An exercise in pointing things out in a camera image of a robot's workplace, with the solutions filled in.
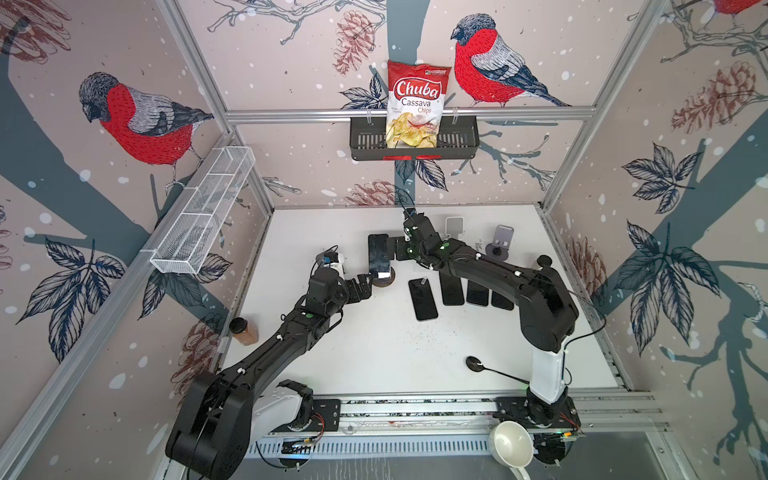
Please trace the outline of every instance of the bird feet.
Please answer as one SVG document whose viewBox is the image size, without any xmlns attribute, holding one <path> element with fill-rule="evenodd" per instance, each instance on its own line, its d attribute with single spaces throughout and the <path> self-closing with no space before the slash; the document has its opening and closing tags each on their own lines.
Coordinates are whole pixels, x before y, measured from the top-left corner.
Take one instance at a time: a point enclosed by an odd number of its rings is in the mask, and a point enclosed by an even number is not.
<svg viewBox="0 0 768 480">
<path fill-rule="evenodd" d="M 165 196 L 166 196 L 166 197 L 168 196 L 168 192 L 170 191 L 170 189 L 171 189 L 171 188 L 172 188 L 174 185 L 181 185 L 181 188 L 184 188 L 184 187 L 186 187 L 186 185 L 182 184 L 180 181 L 178 181 L 178 180 L 174 180 L 174 181 L 170 182 L 169 184 L 166 184 L 166 185 L 165 185 Z"/>
</svg>

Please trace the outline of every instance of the black spoon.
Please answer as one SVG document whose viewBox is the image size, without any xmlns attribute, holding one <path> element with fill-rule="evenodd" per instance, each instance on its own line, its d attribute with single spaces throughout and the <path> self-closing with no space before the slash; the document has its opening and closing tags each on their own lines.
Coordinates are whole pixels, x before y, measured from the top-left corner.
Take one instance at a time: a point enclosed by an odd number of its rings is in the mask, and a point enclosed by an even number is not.
<svg viewBox="0 0 768 480">
<path fill-rule="evenodd" d="M 518 382 L 524 383 L 525 385 L 530 384 L 528 380 L 519 379 L 516 376 L 507 375 L 506 373 L 499 372 L 498 370 L 489 369 L 487 366 L 483 365 L 480 359 L 478 359 L 476 356 L 468 356 L 466 362 L 467 368 L 473 372 L 482 372 L 483 370 L 488 370 L 489 372 L 497 373 L 499 375 L 509 377 L 513 380 L 517 380 Z"/>
</svg>

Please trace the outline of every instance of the bird head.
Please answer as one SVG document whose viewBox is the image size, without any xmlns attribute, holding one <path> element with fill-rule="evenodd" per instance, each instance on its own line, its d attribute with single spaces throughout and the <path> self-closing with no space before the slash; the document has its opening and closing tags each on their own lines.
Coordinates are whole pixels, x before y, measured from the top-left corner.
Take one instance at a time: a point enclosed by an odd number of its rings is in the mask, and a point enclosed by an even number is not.
<svg viewBox="0 0 768 480">
<path fill-rule="evenodd" d="M 88 75 L 80 85 L 80 103 L 83 104 L 83 113 L 88 121 L 98 118 L 101 121 L 110 121 L 107 94 L 118 86 L 120 82 L 110 74 L 97 71 Z"/>
<path fill-rule="evenodd" d="M 472 39 L 475 33 L 486 28 L 491 30 L 496 28 L 496 22 L 493 21 L 490 15 L 485 13 L 467 15 L 453 29 L 451 39 L 456 40 L 463 47 L 467 45 L 467 42 Z"/>
</svg>

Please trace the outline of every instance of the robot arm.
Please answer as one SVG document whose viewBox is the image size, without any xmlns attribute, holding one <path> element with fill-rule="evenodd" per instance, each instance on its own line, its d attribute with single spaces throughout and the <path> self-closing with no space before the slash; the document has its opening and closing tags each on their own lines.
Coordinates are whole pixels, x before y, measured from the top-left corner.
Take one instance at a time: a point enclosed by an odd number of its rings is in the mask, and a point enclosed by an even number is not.
<svg viewBox="0 0 768 480">
<path fill-rule="evenodd" d="M 540 257 L 538 270 L 498 262 L 462 241 L 442 240 L 429 218 L 411 210 L 406 211 L 403 229 L 407 255 L 422 266 L 472 280 L 518 305 L 523 336 L 534 347 L 532 395 L 528 397 L 530 403 L 538 404 L 537 423 L 549 423 L 567 396 L 561 346 L 578 318 L 576 305 L 551 268 L 551 260 Z"/>
</svg>

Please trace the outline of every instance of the pine cone illustration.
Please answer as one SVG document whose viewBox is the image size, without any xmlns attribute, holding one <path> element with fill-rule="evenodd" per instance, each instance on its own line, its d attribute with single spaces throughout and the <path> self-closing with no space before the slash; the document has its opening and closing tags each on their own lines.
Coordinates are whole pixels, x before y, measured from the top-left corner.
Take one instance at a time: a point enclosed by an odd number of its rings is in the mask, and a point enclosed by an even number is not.
<svg viewBox="0 0 768 480">
<path fill-rule="evenodd" d="M 346 76 L 350 69 L 357 70 L 368 60 L 368 53 L 373 51 L 374 27 L 362 12 L 344 12 L 344 20 L 337 24 L 336 50 L 333 57 L 336 63 L 333 67 Z"/>
<path fill-rule="evenodd" d="M 178 408 L 181 407 L 181 402 L 184 400 L 184 395 L 190 388 L 192 380 L 210 368 L 218 345 L 219 336 L 205 324 L 204 320 L 195 323 L 184 338 L 184 343 L 181 346 L 181 357 L 179 357 L 179 367 L 181 368 L 170 378 L 170 382 L 176 384 L 174 392 L 182 395 Z"/>
<path fill-rule="evenodd" d="M 402 197 L 397 198 L 395 186 L 384 180 L 374 180 L 365 185 L 356 184 L 351 194 L 351 197 L 344 197 L 350 205 L 394 205 L 398 200 L 403 201 Z"/>
<path fill-rule="evenodd" d="M 755 97 L 755 68 L 745 61 L 737 61 L 725 71 L 718 70 L 686 98 L 680 111 L 672 114 L 672 130 L 685 127 L 685 133 L 706 127 L 711 130 L 715 122 L 726 124 L 739 108 Z"/>
<path fill-rule="evenodd" d="M 64 20 L 72 20 L 67 12 L 50 0 L 0 0 L 0 39 L 5 40 L 21 18 L 28 25 L 18 31 L 10 51 L 2 53 L 19 60 L 45 63 L 48 56 L 61 48 L 69 50 L 69 32 Z"/>
<path fill-rule="evenodd" d="M 571 237 L 571 242 L 566 243 L 565 248 L 571 255 L 571 260 L 576 266 L 578 275 L 584 281 L 589 296 L 596 297 L 602 305 L 605 300 L 605 280 L 608 278 L 603 256 L 589 246 L 586 237 L 578 240 Z"/>
</svg>

